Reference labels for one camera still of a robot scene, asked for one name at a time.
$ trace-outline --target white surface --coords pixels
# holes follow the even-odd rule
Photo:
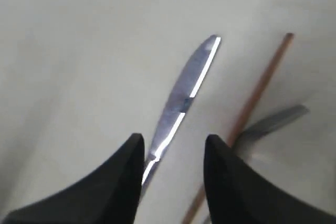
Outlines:
[[[206,136],[225,137],[286,32],[297,37],[255,117],[333,87],[335,2],[0,0],[1,210],[70,185],[132,132],[149,148],[175,79],[217,33],[219,53],[135,222],[179,223],[202,183]]]

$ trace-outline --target silver knife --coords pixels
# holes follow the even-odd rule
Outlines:
[[[144,196],[158,165],[166,153],[180,123],[190,108],[218,50],[221,38],[211,35],[190,56],[157,123],[152,144],[145,161],[141,197]]]
[[[308,112],[309,109],[307,107],[303,105],[295,105],[258,121],[240,133],[235,144],[232,146],[233,152],[240,158],[247,159],[246,155],[250,146],[258,139],[285,127]],[[203,221],[203,224],[209,223],[211,223],[211,219],[210,216],[207,216]]]

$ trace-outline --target knife blade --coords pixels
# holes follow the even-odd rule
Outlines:
[[[240,158],[247,159],[247,151],[258,139],[289,125],[308,112],[309,109],[300,104],[261,119],[240,133],[235,144],[232,146],[232,151]],[[202,223],[210,224],[210,215]]]
[[[145,161],[141,197],[144,196],[158,165],[179,125],[188,112],[218,50],[221,38],[211,35],[190,56],[177,79],[157,123]]]

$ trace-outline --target black object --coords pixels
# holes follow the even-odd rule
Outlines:
[[[204,185],[213,224],[336,223],[262,178],[217,135],[206,140]]]
[[[143,167],[144,141],[141,134],[132,134],[87,177],[49,198],[12,211],[3,224],[132,224]]]

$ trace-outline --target copper rod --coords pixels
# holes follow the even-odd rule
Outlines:
[[[236,123],[234,124],[233,128],[231,129],[226,143],[228,146],[233,146],[235,140],[239,133],[244,129],[248,119],[250,118],[253,109],[257,106],[264,90],[267,88],[269,81],[271,80],[275,70],[279,66],[281,59],[285,55],[288,47],[290,46],[291,42],[294,39],[294,34],[287,33],[280,46],[276,50],[273,58],[271,59],[269,65],[265,69],[264,73],[261,75],[257,85],[255,86],[251,96],[246,101],[245,105],[243,106],[242,110],[239,113]],[[205,190],[204,184],[199,188],[195,198],[193,199],[186,215],[183,218],[182,224],[191,224],[194,220],[198,210],[202,206],[202,203],[205,199]]]

